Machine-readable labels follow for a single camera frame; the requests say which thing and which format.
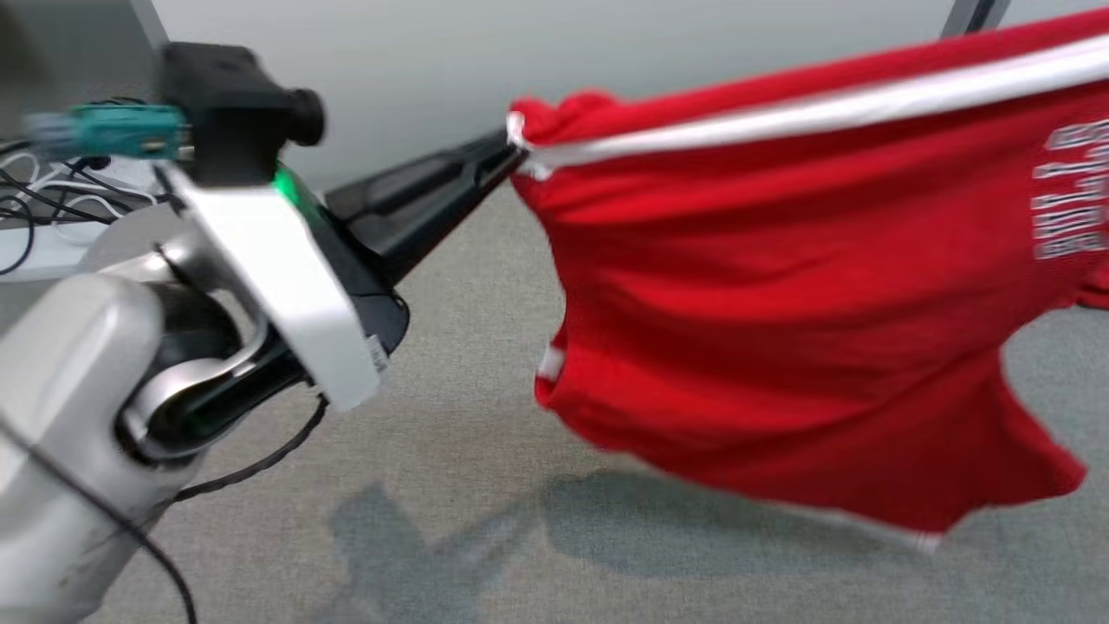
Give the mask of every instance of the black cable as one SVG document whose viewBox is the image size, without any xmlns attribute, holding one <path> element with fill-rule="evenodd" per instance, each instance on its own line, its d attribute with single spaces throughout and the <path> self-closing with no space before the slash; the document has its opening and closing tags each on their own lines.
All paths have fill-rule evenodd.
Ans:
<svg viewBox="0 0 1109 624">
<path fill-rule="evenodd" d="M 78 158 L 77 162 L 78 162 L 78 167 L 79 168 L 84 168 L 85 166 L 89 166 L 89 158 L 87 158 L 87 157 Z M 71 171 L 69 172 L 69 175 L 65 176 L 65 181 L 67 182 L 72 182 L 73 181 L 73 176 L 77 175 L 77 171 L 78 171 L 77 168 L 73 168 L 71 166 L 70 170 Z M 65 203 L 65 200 L 69 198 L 69 192 L 71 190 L 72 188 L 70 188 L 69 186 L 62 186 L 62 194 L 58 195 L 58 203 Z M 54 208 L 54 213 L 52 214 L 52 216 L 57 218 L 59 214 L 61 214 L 61 211 L 55 207 Z"/>
<path fill-rule="evenodd" d="M 34 223 L 35 225 L 49 225 L 51 223 L 88 223 L 89 222 L 88 218 L 81 218 L 80 216 L 58 216 L 58 217 L 54 217 L 54 216 L 41 216 L 41 215 L 32 214 L 31 217 L 28 218 L 27 214 L 24 214 L 22 212 L 14 211 L 14 209 L 10 209 L 10 208 L 7 208 L 7 207 L 0 207 L 0 216 L 3 216 L 6 218 L 18 218 L 20 221 L 30 221 L 31 223 Z"/>
<path fill-rule="evenodd" d="M 12 444 L 19 447 L 21 451 L 27 453 L 27 457 L 31 458 L 34 463 L 39 464 L 42 470 L 49 472 L 51 477 L 57 479 L 75 494 L 80 495 L 90 505 L 100 510 L 100 512 L 111 519 L 121 531 L 130 535 L 135 542 L 139 543 L 140 546 L 145 549 L 146 552 L 150 553 L 159 564 L 161 564 L 162 569 L 165 570 L 165 573 L 170 575 L 170 579 L 173 580 L 173 584 L 177 587 L 177 593 L 181 594 L 181 602 L 184 604 L 185 616 L 189 618 L 189 624 L 197 624 L 196 605 L 193 604 L 193 593 L 189 589 L 189 583 L 185 581 L 185 577 L 181 575 L 181 571 L 177 570 L 177 566 L 173 563 L 173 560 L 170 559 L 170 555 L 165 554 L 165 551 L 155 544 L 153 540 L 147 538 L 146 534 L 143 533 L 142 529 L 139 529 L 126 516 L 115 511 L 111 504 L 78 483 L 77 480 L 70 477 L 64 469 L 54 463 L 52 459 L 48 458 L 34 444 L 17 432 L 7 419 L 0 419 L 0 432 L 2 432 Z"/>
<path fill-rule="evenodd" d="M 12 153 L 16 153 L 18 151 L 26 150 L 26 149 L 28 149 L 30 146 L 31 146 L 31 142 L 30 141 L 23 141 L 23 140 L 12 141 L 10 143 L 8 143 L 7 145 L 0 147 L 0 156 L 12 154 Z"/>
<path fill-rule="evenodd" d="M 12 186 L 14 186 L 14 187 L 19 188 L 20 191 L 22 191 L 23 193 L 26 193 L 28 196 L 30 196 L 34 201 L 42 202 L 42 203 L 44 203 L 47 205 L 53 206 L 53 207 L 55 207 L 58 209 L 61 209 L 62 212 L 69 212 L 70 214 L 74 214 L 77 216 L 83 216 L 83 217 L 85 217 L 85 218 L 88 218 L 90 221 L 95 221 L 98 223 L 103 223 L 105 225 L 111 224 L 111 222 L 114 221 L 114 218 L 104 218 L 103 216 L 96 216 L 95 214 L 92 214 L 90 212 L 85 212 L 83 209 L 78 209 L 75 207 L 65 205 L 63 203 L 58 203 L 54 200 L 52 200 L 52 198 L 50 198 L 50 197 L 48 197 L 48 196 L 45 196 L 45 195 L 43 195 L 41 193 L 37 193 L 37 192 L 32 191 L 27 184 L 20 182 L 19 180 L 16 180 L 14 177 L 12 177 L 3 168 L 0 168 L 0 177 L 2 177 L 4 181 L 7 181 Z"/>
<path fill-rule="evenodd" d="M 23 212 L 27 213 L 27 245 L 23 246 L 23 253 L 20 254 L 14 262 L 3 268 L 0 268 L 0 275 L 7 275 L 16 268 L 22 266 L 23 263 L 27 262 L 27 258 L 31 256 L 31 249 L 34 248 L 34 214 L 31 213 L 31 206 L 27 205 L 26 201 L 17 197 L 16 195 L 0 197 L 0 203 L 6 201 L 13 201 L 18 203 L 23 208 Z"/>
<path fill-rule="evenodd" d="M 295 451 L 297 447 L 304 444 L 304 441 L 307 440 L 309 436 L 312 436 L 312 430 L 316 429 L 316 427 L 321 423 L 321 421 L 324 420 L 324 415 L 326 413 L 327 413 L 327 399 L 325 399 L 323 396 L 319 396 L 319 403 L 316 405 L 316 411 L 313 412 L 312 418 L 309 418 L 308 422 L 304 423 L 304 427 L 301 428 L 301 431 L 296 432 L 296 436 L 294 436 L 288 442 L 282 446 L 281 449 L 277 449 L 276 451 L 267 456 L 265 459 L 254 462 L 253 464 L 241 471 L 233 472 L 226 477 L 221 477 L 220 479 L 213 479 L 212 481 L 205 481 L 200 485 L 193 485 L 192 488 L 186 488 L 181 492 L 177 492 L 177 495 L 173 498 L 173 502 L 180 503 L 182 501 L 187 501 L 189 499 L 200 497 L 201 494 L 210 494 L 212 492 L 217 492 L 228 485 L 242 483 L 247 479 L 254 477 L 255 474 L 258 474 L 264 470 L 268 470 L 275 467 L 278 462 L 285 459 L 285 456 L 288 456 L 289 453 Z"/>
<path fill-rule="evenodd" d="M 146 197 L 146 195 L 140 195 L 139 193 L 133 193 L 131 191 L 124 191 L 123 188 L 115 187 L 115 186 L 109 184 L 108 182 L 104 182 L 103 180 L 100 180 L 95 175 L 92 175 L 88 171 L 84 171 L 83 167 L 79 167 L 79 166 L 70 164 L 68 162 L 65 163 L 65 166 L 68 166 L 68 167 L 70 167 L 72 170 L 71 173 L 75 173 L 77 175 L 80 175 L 81 177 L 84 177 L 85 180 L 88 180 L 88 181 L 90 181 L 90 182 L 92 182 L 94 184 L 99 184 L 99 185 L 103 186 L 104 188 L 108 188 L 109 191 L 112 191 L 113 193 L 115 193 L 118 195 L 123 195 L 125 197 L 134 197 L 136 200 L 146 200 L 146 201 L 149 201 L 149 198 Z M 165 201 L 169 196 L 170 195 L 154 195 L 154 198 L 157 200 L 157 201 Z"/>
<path fill-rule="evenodd" d="M 87 105 L 90 105 L 90 106 L 98 106 L 98 105 L 104 105 L 104 104 L 119 104 L 119 105 L 124 105 L 124 104 L 140 104 L 141 105 L 141 104 L 145 104 L 145 103 L 146 103 L 146 100 L 143 100 L 141 98 L 131 98 L 129 95 L 112 95 L 111 98 L 108 98 L 106 100 L 95 100 L 93 102 L 89 102 Z"/>
</svg>

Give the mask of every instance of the white cable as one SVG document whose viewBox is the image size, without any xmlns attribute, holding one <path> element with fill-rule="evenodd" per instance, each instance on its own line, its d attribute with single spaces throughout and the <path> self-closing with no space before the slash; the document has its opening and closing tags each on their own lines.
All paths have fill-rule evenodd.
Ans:
<svg viewBox="0 0 1109 624">
<path fill-rule="evenodd" d="M 11 163 L 16 162 L 17 160 L 22 160 L 24 157 L 31 158 L 31 162 L 34 163 L 34 168 L 31 172 L 31 180 L 30 182 L 28 182 L 28 184 L 30 184 L 31 182 L 34 182 L 39 178 L 39 172 L 42 170 L 42 166 L 39 165 L 38 156 L 32 154 L 31 152 L 19 152 L 18 154 L 12 154 L 6 157 L 3 162 L 0 162 L 0 168 L 8 168 L 9 166 L 11 166 Z"/>
<path fill-rule="evenodd" d="M 108 203 L 108 200 L 105 200 L 104 197 L 102 197 L 100 195 L 81 195 L 81 196 L 78 196 L 78 197 L 73 197 L 70 201 L 65 202 L 65 205 L 69 206 L 69 207 L 73 207 L 74 205 L 77 205 L 78 203 L 81 203 L 83 201 L 94 201 L 94 202 L 99 203 L 100 205 L 104 206 L 104 209 L 106 209 L 108 212 L 111 212 L 115 216 L 123 216 L 122 214 L 120 214 L 119 212 L 115 211 L 115 206 L 113 206 L 112 204 Z M 54 228 L 54 232 L 58 233 L 58 236 L 60 238 L 62 238 L 63 241 L 72 244 L 72 245 L 75 245 L 75 246 L 89 246 L 89 245 L 91 245 L 93 243 L 93 241 L 95 241 L 100 236 L 100 233 L 103 232 L 103 229 L 101 229 L 100 232 L 96 232 L 95 234 L 93 234 L 91 237 L 87 238 L 87 237 L 74 236 L 72 234 L 65 233 L 65 229 L 63 228 L 65 226 L 64 223 L 59 223 L 58 221 L 52 221 L 50 223 L 50 226 Z"/>
<path fill-rule="evenodd" d="M 31 170 L 31 178 L 30 181 L 28 181 L 28 184 L 33 184 L 34 182 L 39 181 L 39 173 L 42 171 L 42 166 L 39 164 L 39 158 L 31 152 L 19 152 L 17 154 L 12 154 L 6 157 L 3 162 L 0 162 L 0 168 L 7 170 L 8 166 L 11 165 L 11 163 L 28 157 L 31 158 L 31 162 L 34 163 L 34 168 Z M 16 195 L 16 197 L 27 201 L 27 195 L 23 193 L 19 193 L 18 195 Z M 3 221 L 4 218 L 8 218 L 8 216 L 0 216 L 0 221 Z"/>
<path fill-rule="evenodd" d="M 96 170 L 96 168 L 93 168 L 91 171 L 85 171 L 84 174 L 89 176 L 89 177 L 85 177 L 87 180 L 89 180 L 91 177 L 91 178 L 93 178 L 93 180 L 96 181 L 96 182 L 93 182 L 93 183 L 99 183 L 101 181 L 100 171 Z M 150 190 L 149 188 L 144 188 L 142 186 L 136 186 L 136 185 L 134 185 L 134 184 L 132 184 L 130 182 L 123 182 L 123 181 L 116 181 L 116 180 L 108 180 L 106 182 L 110 183 L 111 185 L 115 186 L 116 188 L 120 188 L 121 191 L 126 191 L 129 193 L 150 194 Z"/>
<path fill-rule="evenodd" d="M 45 175 L 43 175 L 42 177 L 39 177 L 38 180 L 29 182 L 27 184 L 27 187 L 29 190 L 31 190 L 31 191 L 38 191 L 43 185 L 50 183 L 54 177 L 58 177 L 59 175 L 61 175 L 63 171 L 64 171 L 63 168 L 59 168 L 55 165 L 53 171 L 51 171 L 50 173 L 47 173 Z M 23 201 L 29 201 L 31 198 L 31 195 L 27 194 L 26 191 L 20 191 L 18 193 L 16 193 L 16 197 L 20 198 L 20 200 L 23 200 Z"/>
<path fill-rule="evenodd" d="M 38 191 L 39 188 L 73 188 L 73 190 L 77 190 L 77 191 L 94 191 L 96 193 L 111 193 L 112 192 L 112 191 L 110 191 L 110 190 L 108 190 L 108 188 L 105 188 L 105 187 L 103 187 L 103 186 L 101 186 L 99 184 L 93 184 L 93 183 L 88 183 L 88 182 L 71 182 L 69 180 L 43 180 L 42 182 L 35 184 L 32 190 Z M 150 193 L 147 193 L 145 191 L 139 191 L 139 190 L 132 191 L 130 188 L 122 188 L 122 187 L 120 190 L 128 191 L 129 193 L 131 193 L 133 195 L 140 195 L 140 196 L 142 196 L 142 198 L 149 201 L 151 205 L 155 205 L 155 204 L 159 203 L 157 198 L 155 198 L 154 195 L 152 195 L 152 194 L 150 194 Z M 112 214 L 115 214 L 116 216 L 119 216 L 119 213 L 116 213 L 114 211 L 112 212 Z"/>
</svg>

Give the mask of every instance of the gray carpet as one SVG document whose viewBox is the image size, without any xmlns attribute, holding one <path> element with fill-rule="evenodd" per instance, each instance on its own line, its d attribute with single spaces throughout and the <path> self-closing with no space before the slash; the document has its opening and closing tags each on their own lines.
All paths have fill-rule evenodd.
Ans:
<svg viewBox="0 0 1109 624">
<path fill-rule="evenodd" d="M 1109 316 L 1056 311 L 1016 339 L 1027 405 L 1091 467 L 1065 500 L 983 513 L 933 556 L 783 516 L 601 456 L 538 410 L 561 301 L 543 236 L 502 192 L 405 283 L 409 338 L 383 397 L 333 415 L 255 480 L 155 531 L 218 623 L 1096 623 L 1109 621 Z M 268 453 L 299 390 L 212 456 Z M 135 557 L 95 618 L 177 623 Z"/>
</svg>

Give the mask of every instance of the green led light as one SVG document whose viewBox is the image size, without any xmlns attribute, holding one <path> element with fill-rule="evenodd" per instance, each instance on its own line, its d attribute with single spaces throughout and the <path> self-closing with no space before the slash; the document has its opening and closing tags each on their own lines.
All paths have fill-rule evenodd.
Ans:
<svg viewBox="0 0 1109 624">
<path fill-rule="evenodd" d="M 301 205 L 299 184 L 292 171 L 284 166 L 278 168 L 277 175 L 274 176 L 274 187 L 277 188 L 278 193 L 285 195 L 288 203 L 296 206 Z"/>
</svg>

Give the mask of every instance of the cable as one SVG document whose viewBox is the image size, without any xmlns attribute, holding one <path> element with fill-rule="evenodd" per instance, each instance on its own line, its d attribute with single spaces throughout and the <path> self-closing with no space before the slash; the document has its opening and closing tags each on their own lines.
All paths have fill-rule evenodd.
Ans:
<svg viewBox="0 0 1109 624">
<path fill-rule="evenodd" d="M 9 264 L 8 266 L 4 266 L 3 268 L 0 268 L 0 275 L 7 275 L 8 273 L 14 272 L 16 268 L 22 266 L 23 263 L 27 262 L 27 258 L 31 256 L 31 249 L 34 248 L 34 218 L 33 218 L 34 215 L 31 214 L 31 206 L 28 205 L 26 201 L 16 197 L 13 195 L 0 197 L 0 203 L 3 203 L 6 201 L 13 201 L 18 203 L 20 206 L 22 206 L 23 212 L 27 213 L 27 244 L 23 246 L 23 253 L 21 253 L 20 256 L 17 257 L 14 262 Z"/>
<path fill-rule="evenodd" d="M 8 155 L 10 153 L 14 153 L 14 152 L 18 152 L 20 150 L 26 150 L 27 147 L 30 147 L 30 146 L 31 146 L 31 142 L 27 141 L 27 140 L 23 140 L 23 139 L 20 139 L 20 140 L 17 140 L 17 141 L 11 141 L 7 145 L 0 147 L 0 155 Z"/>
<path fill-rule="evenodd" d="M 87 157 L 79 157 L 79 158 L 77 158 L 77 163 L 78 163 L 77 166 L 79 166 L 81 168 L 84 168 L 85 166 L 89 166 L 89 158 L 87 158 Z M 67 182 L 72 182 L 73 181 L 73 176 L 77 175 L 77 171 L 78 171 L 77 168 L 72 168 L 69 172 L 69 174 L 65 176 L 65 181 Z M 62 194 L 58 195 L 58 203 L 65 203 L 65 198 L 69 197 L 69 191 L 70 191 L 69 188 L 62 188 Z M 58 214 L 60 214 L 60 213 L 61 213 L 61 211 L 55 207 L 53 216 L 58 216 Z"/>
<path fill-rule="evenodd" d="M 28 182 L 29 184 L 33 184 L 39 180 L 39 172 L 42 170 L 42 167 L 39 165 L 38 156 L 32 154 L 31 152 L 19 152 L 8 156 L 7 158 L 3 160 L 3 162 L 0 162 L 0 168 L 7 170 L 8 166 L 11 165 L 11 163 L 23 158 L 31 158 L 31 162 L 34 163 L 34 168 L 31 170 L 31 180 Z M 3 218 L 4 216 L 0 215 L 0 221 L 3 221 Z"/>
<path fill-rule="evenodd" d="M 142 98 L 131 98 L 131 96 L 128 96 L 128 95 L 112 95 L 111 98 L 108 98 L 106 100 L 96 100 L 94 102 L 89 102 L 85 105 L 89 105 L 89 106 L 99 106 L 99 105 L 104 105 L 104 104 L 118 104 L 118 105 L 140 104 L 141 105 L 141 104 L 145 104 L 145 103 L 146 103 L 146 100 L 143 100 Z"/>
<path fill-rule="evenodd" d="M 100 195 L 81 195 L 79 197 L 74 197 L 74 198 L 70 200 L 70 202 L 67 203 L 65 205 L 73 206 L 73 204 L 81 203 L 83 201 L 93 201 L 93 202 L 96 202 L 100 205 L 104 206 L 104 209 L 106 209 L 108 212 L 111 212 L 112 214 L 115 214 L 116 216 L 122 216 L 121 214 L 119 214 L 119 213 L 115 212 L 115 208 L 112 207 L 112 204 L 108 203 L 108 200 L 105 200 L 104 197 L 102 197 Z M 58 221 L 52 221 L 50 223 L 50 226 L 53 227 L 54 232 L 58 233 L 58 237 L 62 238 L 63 241 L 72 244 L 72 245 L 77 245 L 77 246 L 89 246 L 89 245 L 91 245 L 92 243 L 94 243 L 96 241 L 96 238 L 100 237 L 100 232 L 103 232 L 103 229 L 100 229 L 95 234 L 93 234 L 92 237 L 84 238 L 84 237 L 80 237 L 80 236 L 73 236 L 72 234 L 67 233 L 64 229 L 62 229 L 62 224 L 59 223 Z"/>
<path fill-rule="evenodd" d="M 113 200 L 112 197 L 105 197 L 105 196 L 101 195 L 100 193 L 103 193 L 105 190 L 108 190 L 108 191 L 111 191 L 113 193 L 118 193 L 118 194 L 121 194 L 121 195 L 126 195 L 126 196 L 132 197 L 132 198 L 145 200 L 145 201 L 150 202 L 151 205 L 156 205 L 156 204 L 161 203 L 161 202 L 157 201 L 157 197 L 155 197 L 154 195 L 152 195 L 150 193 L 144 193 L 142 191 L 116 191 L 116 190 L 112 190 L 112 188 L 105 188 L 103 184 L 88 184 L 85 182 L 70 182 L 68 180 L 49 180 L 47 182 L 40 182 L 39 184 L 35 184 L 35 186 L 37 187 L 34 190 L 41 190 L 41 188 L 70 188 L 70 190 L 85 191 L 85 194 L 98 195 L 101 198 L 103 198 L 104 201 L 106 201 L 108 203 L 110 203 L 113 206 L 115 206 L 115 208 L 122 209 L 125 213 L 126 212 L 134 212 L 134 208 L 131 207 L 130 205 L 128 205 L 128 204 L 119 201 L 119 200 Z"/>
<path fill-rule="evenodd" d="M 49 225 L 51 223 L 88 223 L 89 222 L 88 218 L 81 218 L 80 216 L 58 216 L 58 217 L 50 217 L 50 216 L 39 216 L 39 215 L 32 214 L 31 217 L 28 218 L 27 214 L 24 214 L 22 212 L 17 212 L 14 209 L 9 209 L 7 207 L 0 207 L 0 214 L 2 214 L 3 216 L 7 216 L 9 218 L 18 218 L 20 221 L 30 221 L 31 223 L 34 223 L 35 225 Z"/>
<path fill-rule="evenodd" d="M 39 177 L 38 180 L 33 180 L 33 181 L 27 182 L 26 183 L 27 188 L 20 187 L 20 191 L 19 191 L 19 193 L 16 196 L 19 197 L 19 198 L 21 198 L 21 200 L 23 200 L 23 201 L 27 201 L 27 200 L 31 198 L 31 195 L 27 194 L 28 192 L 30 192 L 30 191 L 38 191 L 40 186 L 42 186 L 43 184 L 47 184 L 47 183 L 53 181 L 54 177 L 58 177 L 59 175 L 61 175 L 64 172 L 65 172 L 64 168 L 62 168 L 60 165 L 55 164 L 53 166 L 53 170 L 50 173 L 47 173 L 45 175 Z M 4 186 L 11 186 L 11 187 L 18 187 L 16 184 L 4 183 L 3 185 Z"/>
<path fill-rule="evenodd" d="M 3 155 L 3 150 L 2 149 L 0 149 L 0 155 Z M 20 191 L 22 191 L 24 194 L 27 194 L 28 196 L 30 196 L 34 201 L 42 202 L 42 203 L 44 203 L 47 205 L 57 207 L 57 208 L 59 208 L 59 209 L 61 209 L 63 212 L 69 212 L 69 213 L 75 214 L 78 216 L 84 216 L 85 218 L 88 218 L 90 221 L 95 221 L 98 223 L 103 223 L 105 225 L 108 225 L 108 224 L 110 224 L 112 222 L 111 218 L 104 218 L 103 216 L 96 216 L 95 214 L 91 214 L 91 213 L 84 212 L 83 209 L 78 209 L 75 207 L 70 207 L 70 206 L 68 206 L 68 205 L 65 205 L 63 203 L 58 203 L 54 200 L 52 200 L 52 198 L 50 198 L 50 197 L 48 197 L 45 195 L 37 193 L 35 191 L 33 191 L 30 187 L 28 187 L 27 184 L 23 184 L 19 180 L 16 180 L 7 171 L 4 171 L 2 168 L 0 168 L 0 177 L 2 177 L 9 184 L 11 184 L 11 185 L 16 186 L 17 188 L 19 188 Z"/>
<path fill-rule="evenodd" d="M 296 432 L 296 436 L 294 436 L 288 442 L 282 446 L 281 449 L 277 449 L 276 451 L 267 456 L 265 459 L 254 462 L 253 464 L 241 471 L 233 472 L 226 477 L 221 477 L 220 479 L 213 479 L 212 481 L 205 481 L 200 485 L 193 485 L 192 488 L 186 488 L 181 492 L 177 492 L 177 495 L 173 498 L 173 502 L 180 503 L 182 501 L 187 501 L 189 499 L 200 497 L 201 494 L 210 494 L 212 492 L 217 492 L 228 485 L 235 485 L 236 483 L 242 483 L 247 479 L 254 477 L 255 474 L 258 474 L 264 470 L 268 470 L 275 467 L 278 462 L 285 459 L 285 456 L 288 456 L 289 453 L 295 451 L 297 447 L 304 444 L 304 441 L 307 440 L 309 436 L 312 436 L 312 430 L 316 429 L 316 427 L 321 423 L 321 421 L 324 420 L 324 415 L 326 413 L 327 413 L 327 399 L 325 399 L 324 396 L 321 395 L 319 403 L 316 405 L 316 411 L 313 412 L 312 418 L 309 418 L 308 422 L 304 423 L 304 427 L 301 428 L 301 431 Z"/>
<path fill-rule="evenodd" d="M 177 593 L 181 594 L 181 602 L 185 607 L 185 616 L 189 618 L 189 624 L 197 624 L 196 605 L 193 603 L 193 593 L 189 589 L 189 583 L 185 581 L 185 577 L 181 575 L 181 571 L 177 570 L 177 566 L 173 563 L 173 560 L 170 559 L 170 555 L 165 554 L 165 551 L 155 544 L 153 540 L 147 538 L 146 534 L 143 533 L 141 529 L 135 526 L 135 524 L 126 516 L 115 511 L 111 504 L 78 483 L 77 480 L 70 477 L 64 469 L 58 466 L 52 459 L 42 453 L 34 444 L 17 432 L 16 428 L 13 428 L 7 419 L 0 419 L 0 433 L 3 433 L 3 436 L 8 438 L 12 444 L 27 453 L 28 458 L 39 464 L 39 468 L 50 473 L 51 477 L 57 479 L 62 485 L 68 488 L 74 494 L 84 499 L 90 505 L 96 508 L 101 513 L 111 519 L 111 521 L 114 522 L 123 533 L 130 535 L 131 539 L 138 542 L 141 548 L 145 549 L 146 552 L 150 553 L 155 561 L 157 561 L 162 569 L 165 570 L 165 573 L 170 575 L 170 579 L 176 586 Z"/>
<path fill-rule="evenodd" d="M 116 187 L 116 186 L 113 186 L 113 185 L 109 184 L 108 182 L 101 180 L 100 177 L 96 177 L 95 175 L 89 173 L 88 171 L 84 171 L 83 168 L 81 168 L 81 167 L 79 167 L 77 165 L 69 164 L 69 163 L 65 163 L 65 165 L 69 166 L 72 170 L 72 173 L 74 173 L 77 175 L 80 175 L 81 177 L 84 177 L 85 180 L 89 180 L 90 182 L 93 182 L 94 184 L 98 184 L 98 185 L 100 185 L 100 186 L 102 186 L 104 188 L 108 188 L 109 191 L 112 191 L 113 193 L 115 193 L 118 195 L 123 195 L 125 197 L 134 197 L 134 198 L 147 200 L 147 201 L 150 201 L 151 205 L 154 205 L 154 204 L 157 204 L 157 203 L 162 203 L 162 202 L 166 201 L 170 197 L 169 194 L 161 194 L 161 195 L 156 195 L 155 196 L 155 195 L 152 195 L 150 193 L 140 191 L 138 188 L 134 188 L 134 190 L 131 190 L 131 191 L 125 191 L 123 188 L 120 188 L 120 187 Z"/>
</svg>

